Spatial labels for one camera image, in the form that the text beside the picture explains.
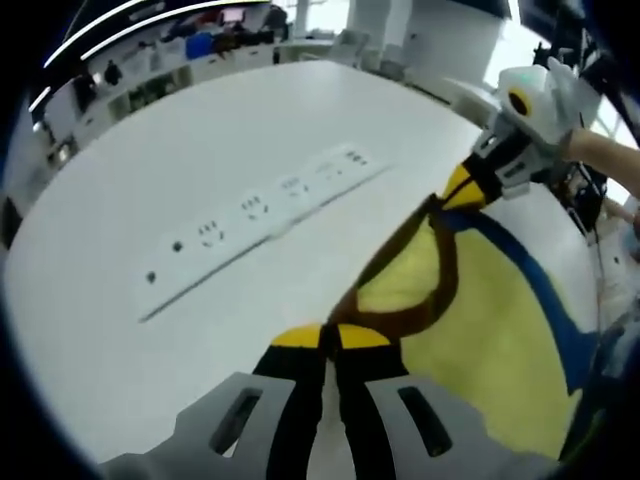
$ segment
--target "yellow towel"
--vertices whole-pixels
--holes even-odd
[[[557,458],[580,392],[566,393],[547,319],[518,267],[482,234],[458,233],[456,244],[456,297],[435,325],[401,340],[405,366],[472,404],[504,445]],[[417,305],[438,284],[438,272],[434,233],[424,221],[402,253],[359,289],[358,309]]]

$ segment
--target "gray gripper base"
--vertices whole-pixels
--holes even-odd
[[[407,387],[422,394],[447,432],[451,448],[445,453],[429,455],[399,394]],[[478,411],[425,377],[378,380],[367,388],[382,417],[398,480],[532,480],[547,477],[557,466],[552,459],[514,453],[492,440]]]
[[[295,383],[234,373],[180,412],[173,435],[144,455],[125,454],[101,465],[118,480],[265,479],[273,438]],[[210,446],[247,394],[260,395],[231,458]]]

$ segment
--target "white table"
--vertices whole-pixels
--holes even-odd
[[[137,112],[54,179],[10,252],[10,321],[36,387],[91,459],[155,446],[177,412],[231,372],[251,371],[275,335],[323,321],[478,133],[412,90],[324,61],[222,77]],[[395,168],[136,321],[136,262],[163,233],[345,141]],[[495,215],[515,217],[517,235],[593,327],[584,242],[561,210],[545,207],[547,221],[528,205],[511,214],[497,205]]]

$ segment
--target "power socket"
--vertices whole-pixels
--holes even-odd
[[[138,319],[153,317],[234,259],[281,237],[386,168],[362,149],[341,145],[314,156],[300,172],[248,191],[237,201],[205,211],[164,235],[136,269]]]

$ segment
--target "human arm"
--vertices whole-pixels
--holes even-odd
[[[575,130],[563,159],[580,161],[614,179],[635,198],[640,198],[640,151],[584,129]]]

